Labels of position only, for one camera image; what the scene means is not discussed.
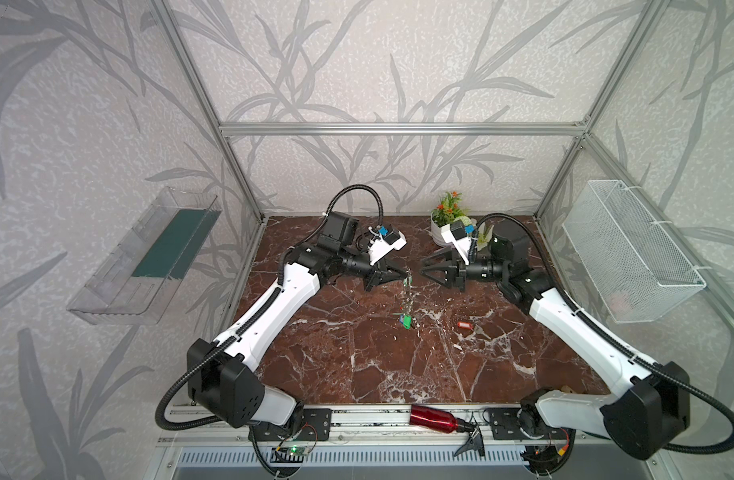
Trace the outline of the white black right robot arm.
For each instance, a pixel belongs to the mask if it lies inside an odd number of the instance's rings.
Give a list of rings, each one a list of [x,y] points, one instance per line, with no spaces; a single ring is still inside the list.
[[[442,230],[446,246],[421,262],[421,274],[446,288],[493,283],[523,313],[551,330],[607,386],[604,395],[542,388],[520,402],[523,433],[540,438],[552,429],[598,435],[627,455],[647,460],[689,426],[689,395],[641,366],[643,356],[588,316],[562,291],[549,268],[536,269],[530,253],[542,251],[520,221],[503,216],[485,249],[471,225]]]

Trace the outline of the clear plastic wall shelf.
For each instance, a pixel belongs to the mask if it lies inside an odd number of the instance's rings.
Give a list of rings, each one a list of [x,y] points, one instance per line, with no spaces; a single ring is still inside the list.
[[[222,213],[212,193],[163,188],[67,310],[91,325],[155,325]]]

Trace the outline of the beige grey garden glove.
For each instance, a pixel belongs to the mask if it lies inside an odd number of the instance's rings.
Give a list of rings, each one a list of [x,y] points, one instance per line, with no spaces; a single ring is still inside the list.
[[[477,230],[476,249],[482,251],[485,249],[493,237],[493,225],[487,226],[482,224]]]

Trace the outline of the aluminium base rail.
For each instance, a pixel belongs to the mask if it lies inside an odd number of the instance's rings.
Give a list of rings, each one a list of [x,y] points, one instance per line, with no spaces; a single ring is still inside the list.
[[[413,425],[407,405],[315,405],[305,410],[305,425],[293,438],[267,424],[234,429],[216,423],[163,432],[156,446],[170,468],[522,467],[532,456],[559,453],[569,439],[564,429],[526,435],[515,404],[442,404],[439,409],[473,425],[474,432]]]

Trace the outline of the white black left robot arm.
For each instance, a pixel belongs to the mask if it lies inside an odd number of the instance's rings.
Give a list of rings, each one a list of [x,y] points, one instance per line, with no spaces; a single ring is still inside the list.
[[[233,325],[213,341],[197,340],[187,352],[188,397],[210,412],[209,422],[234,428],[267,423],[290,433],[303,426],[301,401],[261,382],[255,372],[275,338],[296,312],[328,281],[338,276],[361,279],[365,290],[402,281],[406,272],[389,260],[407,240],[391,226],[367,233],[357,247],[356,218],[334,212],[312,239],[293,247],[281,273]]]

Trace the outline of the red spray bottle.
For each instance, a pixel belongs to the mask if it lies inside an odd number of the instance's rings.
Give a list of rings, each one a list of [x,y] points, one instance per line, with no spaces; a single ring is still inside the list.
[[[409,424],[431,429],[440,433],[474,433],[476,425],[455,417],[452,413],[425,405],[410,407]]]

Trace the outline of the white flower pot with plant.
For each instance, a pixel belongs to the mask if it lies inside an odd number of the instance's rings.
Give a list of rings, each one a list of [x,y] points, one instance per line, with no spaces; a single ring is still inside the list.
[[[431,213],[431,236],[435,244],[440,247],[446,245],[442,238],[441,229],[460,220],[464,225],[471,224],[467,212],[460,206],[461,194],[457,191],[445,192],[438,205]]]

